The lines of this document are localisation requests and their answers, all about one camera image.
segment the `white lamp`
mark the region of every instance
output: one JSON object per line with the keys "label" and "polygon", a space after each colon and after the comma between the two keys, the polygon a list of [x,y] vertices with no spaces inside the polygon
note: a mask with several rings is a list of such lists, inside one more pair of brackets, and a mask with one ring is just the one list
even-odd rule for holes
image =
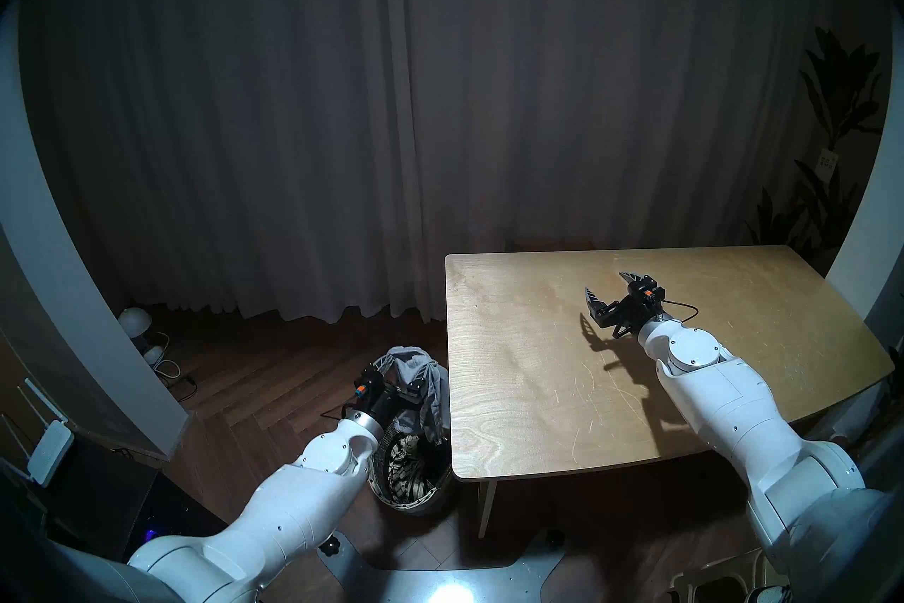
{"label": "white lamp", "polygon": [[119,325],[132,339],[132,343],[145,358],[145,362],[151,367],[157,366],[163,357],[165,348],[153,345],[145,338],[145,331],[151,327],[151,314],[143,308],[126,308],[119,314]]}

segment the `herringbone floor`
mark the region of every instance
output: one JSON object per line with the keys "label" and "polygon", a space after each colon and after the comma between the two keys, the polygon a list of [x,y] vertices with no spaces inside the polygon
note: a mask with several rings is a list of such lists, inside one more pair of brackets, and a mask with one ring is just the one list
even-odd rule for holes
{"label": "herringbone floor", "polygon": [[[198,383],[195,411],[165,472],[230,522],[257,485],[332,429],[320,414],[339,406],[367,362],[392,345],[419,345],[447,365],[445,324],[409,312],[339,323],[276,314],[151,309],[169,333],[168,356]],[[174,394],[188,389],[176,386]],[[514,561],[538,530],[562,529],[568,554],[542,600],[654,600],[675,574],[756,547],[744,518],[744,489],[714,454],[596,474],[500,483],[484,540],[476,538],[476,487],[437,517],[398,515],[365,488],[339,524],[371,564],[388,569],[460,569]],[[287,567],[264,591],[267,603],[345,600],[315,554]]]}

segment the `curtain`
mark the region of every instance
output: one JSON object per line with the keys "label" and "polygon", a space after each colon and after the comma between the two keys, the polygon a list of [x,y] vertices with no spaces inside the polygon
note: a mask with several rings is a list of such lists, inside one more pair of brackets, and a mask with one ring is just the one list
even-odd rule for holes
{"label": "curtain", "polygon": [[841,1],[23,0],[20,52],[137,302],[442,318],[448,253],[745,242]]}

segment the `table top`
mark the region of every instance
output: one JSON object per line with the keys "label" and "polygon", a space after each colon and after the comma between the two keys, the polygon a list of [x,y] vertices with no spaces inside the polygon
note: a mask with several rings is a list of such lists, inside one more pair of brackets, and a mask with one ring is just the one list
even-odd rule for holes
{"label": "table top", "polygon": [[[452,467],[463,480],[539,477],[704,450],[631,336],[589,320],[653,277],[766,380],[785,420],[892,371],[835,289],[790,248],[661,248],[446,258]],[[675,318],[691,310],[665,306]]]}

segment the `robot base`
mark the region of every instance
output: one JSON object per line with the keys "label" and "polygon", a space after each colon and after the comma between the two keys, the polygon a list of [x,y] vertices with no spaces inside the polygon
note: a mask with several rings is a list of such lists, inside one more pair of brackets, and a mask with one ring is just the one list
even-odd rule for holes
{"label": "robot base", "polygon": [[539,603],[540,588],[565,554],[564,542],[540,532],[518,561],[496,569],[388,571],[364,561],[342,532],[338,553],[317,556],[355,603]]}

